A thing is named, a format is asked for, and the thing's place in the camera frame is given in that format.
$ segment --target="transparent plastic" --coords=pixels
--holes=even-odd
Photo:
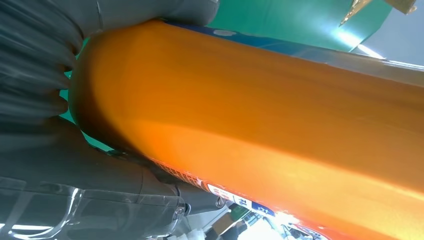
[[[2,240],[141,240],[171,234],[185,212],[178,196],[138,195],[42,183],[27,191],[0,177]]]

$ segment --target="glossy orange surface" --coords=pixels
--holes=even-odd
[[[161,22],[95,37],[82,129],[337,231],[424,238],[424,89]]]

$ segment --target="orange cylinder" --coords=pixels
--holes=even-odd
[[[158,21],[92,39],[72,84],[87,134],[194,184],[332,239],[424,236],[419,86]]]

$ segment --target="teal surface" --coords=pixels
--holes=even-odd
[[[222,0],[209,27],[350,52],[392,10],[374,0],[339,27],[351,5],[352,0]]]

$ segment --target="label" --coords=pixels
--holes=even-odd
[[[249,210],[251,210],[255,213],[265,215],[265,216],[272,216],[272,217],[276,216],[275,213],[271,209],[269,209],[268,207],[266,207],[262,204],[251,201],[251,200],[246,199],[242,196],[233,194],[229,191],[226,191],[224,189],[221,189],[219,187],[216,187],[216,186],[213,186],[213,185],[210,185],[210,184],[208,184],[207,187],[209,188],[211,193],[213,193],[217,196],[220,196],[223,199],[232,201],[232,202],[234,202],[234,203],[236,203],[236,204],[238,204],[242,207],[245,207],[245,208],[247,208],[247,209],[249,209]]]

